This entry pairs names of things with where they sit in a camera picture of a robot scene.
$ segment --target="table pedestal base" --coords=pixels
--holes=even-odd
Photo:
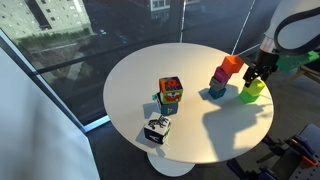
[[[176,161],[167,160],[150,153],[147,153],[147,154],[152,166],[159,173],[166,176],[170,176],[170,177],[182,176],[188,173],[195,165],[195,164],[180,163]]]

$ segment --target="green object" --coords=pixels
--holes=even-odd
[[[255,102],[260,95],[257,96],[251,96],[247,91],[242,90],[241,93],[239,94],[240,99],[245,103],[252,103]]]
[[[288,72],[294,68],[310,63],[319,58],[318,53],[310,51],[299,56],[280,55],[277,66],[281,71]]]
[[[250,86],[247,88],[243,87],[243,91],[246,91],[250,96],[258,96],[266,84],[260,79],[254,79]]]

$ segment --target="printed cube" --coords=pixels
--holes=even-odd
[[[224,72],[224,70],[221,68],[221,66],[216,68],[216,71],[213,75],[218,81],[224,83],[224,82],[228,82],[228,80],[231,77],[231,74],[227,74],[226,72]]]
[[[255,102],[260,95],[257,96],[251,96],[247,91],[245,91],[244,89],[241,91],[241,93],[239,94],[240,99],[245,103],[252,103]]]
[[[212,96],[213,99],[218,99],[224,95],[226,92],[226,88],[221,89],[220,91],[215,91],[214,89],[209,89],[209,94]]]
[[[245,90],[251,96],[257,96],[265,86],[266,84],[263,81],[256,78],[251,82],[249,87],[244,86],[243,90]]]
[[[221,68],[227,74],[238,73],[243,64],[243,60],[237,55],[226,56],[222,62]]]
[[[215,91],[220,91],[221,89],[226,87],[227,82],[228,81],[225,81],[222,83],[222,82],[218,81],[215,77],[212,77],[209,85]]]
[[[163,104],[178,103],[181,101],[183,88],[178,77],[159,79],[160,99]]]
[[[178,112],[178,104],[179,103],[163,104],[161,102],[160,93],[157,93],[157,103],[158,103],[158,107],[160,109],[161,114],[164,116],[177,114],[177,112]]]
[[[153,112],[148,123],[144,125],[144,135],[150,141],[163,144],[169,134],[171,119]]]

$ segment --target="round white table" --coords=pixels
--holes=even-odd
[[[247,65],[233,74],[222,98],[209,94],[209,82],[225,52],[186,43],[168,43],[138,50],[110,72],[103,92],[105,109],[114,127],[136,147],[148,153],[151,164],[167,176],[180,176],[194,164],[237,157],[256,146],[273,120],[268,88],[258,100],[244,104],[238,97]],[[183,95],[172,120],[166,144],[147,140],[143,126],[152,112],[160,113],[152,95],[158,80],[178,76]]]

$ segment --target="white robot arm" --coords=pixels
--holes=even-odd
[[[253,67],[243,79],[249,87],[260,76],[267,80],[277,70],[279,53],[301,55],[320,45],[320,0],[282,0],[271,19]]]

